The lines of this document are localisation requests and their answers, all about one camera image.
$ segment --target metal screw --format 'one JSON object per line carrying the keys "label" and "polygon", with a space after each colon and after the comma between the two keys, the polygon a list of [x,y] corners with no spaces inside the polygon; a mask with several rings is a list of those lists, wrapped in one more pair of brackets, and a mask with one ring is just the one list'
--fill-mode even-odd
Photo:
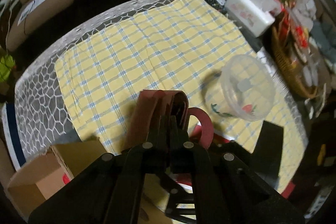
{"label": "metal screw", "polygon": [[185,142],[185,143],[183,144],[183,146],[184,146],[185,148],[193,148],[193,147],[194,147],[194,144],[193,144],[192,142]]}
{"label": "metal screw", "polygon": [[150,143],[150,142],[145,142],[145,143],[142,144],[142,147],[143,147],[144,149],[150,149],[150,148],[153,147],[153,144]]}
{"label": "metal screw", "polygon": [[102,159],[103,161],[109,161],[109,160],[112,160],[112,158],[113,158],[113,155],[110,154],[110,153],[105,153],[105,154],[101,157],[101,159]]}
{"label": "metal screw", "polygon": [[224,159],[225,160],[228,160],[228,161],[231,161],[233,160],[235,157],[231,154],[231,153],[225,153],[224,154]]}

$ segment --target white paper label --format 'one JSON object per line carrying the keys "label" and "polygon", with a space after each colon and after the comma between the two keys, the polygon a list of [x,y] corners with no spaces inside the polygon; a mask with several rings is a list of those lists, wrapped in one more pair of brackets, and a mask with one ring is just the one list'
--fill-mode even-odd
{"label": "white paper label", "polygon": [[22,11],[17,25],[19,25],[33,10],[35,10],[40,4],[45,2],[46,0],[32,0],[26,8]]}

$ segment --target gray cloth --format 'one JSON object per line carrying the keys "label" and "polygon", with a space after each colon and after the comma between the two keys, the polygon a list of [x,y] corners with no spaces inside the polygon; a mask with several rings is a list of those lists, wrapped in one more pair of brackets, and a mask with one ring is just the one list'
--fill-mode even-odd
{"label": "gray cloth", "polygon": [[65,134],[60,135],[57,139],[55,139],[54,144],[64,144],[64,143],[75,143],[81,142],[82,140],[77,134],[76,129],[72,129]]}
{"label": "gray cloth", "polygon": [[336,41],[333,40],[333,44],[328,39],[332,38],[332,35],[334,38],[336,38],[336,34],[334,32],[331,32],[329,28],[323,24],[321,24],[319,21],[314,21],[313,28],[310,32],[311,36],[314,38],[317,46],[319,47],[321,53],[332,63],[336,63],[336,47],[335,45]]}
{"label": "gray cloth", "polygon": [[330,45],[336,48],[336,32],[333,31],[333,26],[329,23],[322,23],[321,27]]}

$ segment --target cardboard box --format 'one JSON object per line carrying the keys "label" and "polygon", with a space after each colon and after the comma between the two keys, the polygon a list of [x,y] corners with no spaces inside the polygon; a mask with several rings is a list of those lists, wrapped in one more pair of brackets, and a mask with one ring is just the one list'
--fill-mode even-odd
{"label": "cardboard box", "polygon": [[35,208],[65,185],[64,174],[73,179],[104,153],[98,140],[53,145],[12,176],[6,194],[23,219],[28,220]]}

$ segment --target white tissue box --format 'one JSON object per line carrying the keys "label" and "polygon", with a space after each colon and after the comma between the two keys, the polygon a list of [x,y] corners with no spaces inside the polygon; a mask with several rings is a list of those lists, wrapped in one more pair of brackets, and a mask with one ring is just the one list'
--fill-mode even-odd
{"label": "white tissue box", "polygon": [[251,0],[227,0],[225,8],[230,16],[239,20],[255,37],[262,35],[275,18],[263,12]]}

